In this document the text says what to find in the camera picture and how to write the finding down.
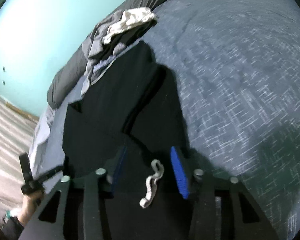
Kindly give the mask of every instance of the blue gripper pad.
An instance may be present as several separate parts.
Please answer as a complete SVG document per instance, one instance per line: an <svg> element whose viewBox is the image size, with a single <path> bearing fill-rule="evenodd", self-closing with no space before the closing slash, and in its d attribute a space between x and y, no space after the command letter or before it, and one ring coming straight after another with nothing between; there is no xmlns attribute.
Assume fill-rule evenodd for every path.
<svg viewBox="0 0 300 240"><path fill-rule="evenodd" d="M178 147L171 147L170 151L171 164L174 176L177 181L179 193L184 199L189 197L189 179L187 177L187 167L183 154Z"/></svg>

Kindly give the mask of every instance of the black pants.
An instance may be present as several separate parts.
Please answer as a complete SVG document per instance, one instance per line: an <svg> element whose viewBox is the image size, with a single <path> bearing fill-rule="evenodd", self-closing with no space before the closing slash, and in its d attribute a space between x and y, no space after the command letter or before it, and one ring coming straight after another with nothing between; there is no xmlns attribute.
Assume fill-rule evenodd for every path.
<svg viewBox="0 0 300 240"><path fill-rule="evenodd" d="M67 110L63 149L73 177L102 167L121 145L128 151L114 198L106 200L112 240L187 239L192 208L178 192L170 163L170 148L186 146L175 78L143 42ZM152 205L142 209L153 159L165 171Z"/></svg>

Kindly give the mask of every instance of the bed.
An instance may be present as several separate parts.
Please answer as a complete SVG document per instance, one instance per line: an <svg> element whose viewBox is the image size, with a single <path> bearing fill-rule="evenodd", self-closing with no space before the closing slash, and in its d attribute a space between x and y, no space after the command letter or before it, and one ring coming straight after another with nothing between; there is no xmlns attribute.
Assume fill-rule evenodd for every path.
<svg viewBox="0 0 300 240"><path fill-rule="evenodd" d="M280 239L300 229L300 8L294 0L168 0L142 38L175 72L190 147L215 176L239 177ZM37 174L63 163L67 105ZM47 181L47 191L60 176Z"/></svg>

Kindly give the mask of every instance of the black sleeve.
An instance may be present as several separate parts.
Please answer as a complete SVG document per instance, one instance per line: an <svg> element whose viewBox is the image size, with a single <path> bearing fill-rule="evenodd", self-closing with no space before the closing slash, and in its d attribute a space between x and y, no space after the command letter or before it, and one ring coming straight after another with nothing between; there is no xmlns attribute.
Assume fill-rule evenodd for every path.
<svg viewBox="0 0 300 240"><path fill-rule="evenodd" d="M23 226L15 217L10 218L7 224L2 229L2 232L6 236L7 240L18 240L22 231Z"/></svg>

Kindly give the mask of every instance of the person's arm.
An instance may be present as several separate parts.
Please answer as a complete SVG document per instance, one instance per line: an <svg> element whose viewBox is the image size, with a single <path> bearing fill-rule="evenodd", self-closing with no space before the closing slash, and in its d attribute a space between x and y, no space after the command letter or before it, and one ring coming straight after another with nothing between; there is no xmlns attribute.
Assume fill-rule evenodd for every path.
<svg viewBox="0 0 300 240"><path fill-rule="evenodd" d="M18 217L12 217L2 229L7 240L18 240L23 228L29 222L31 216L37 209L37 199L42 199L43 193L37 191L29 196L25 195L23 198L23 205Z"/></svg>

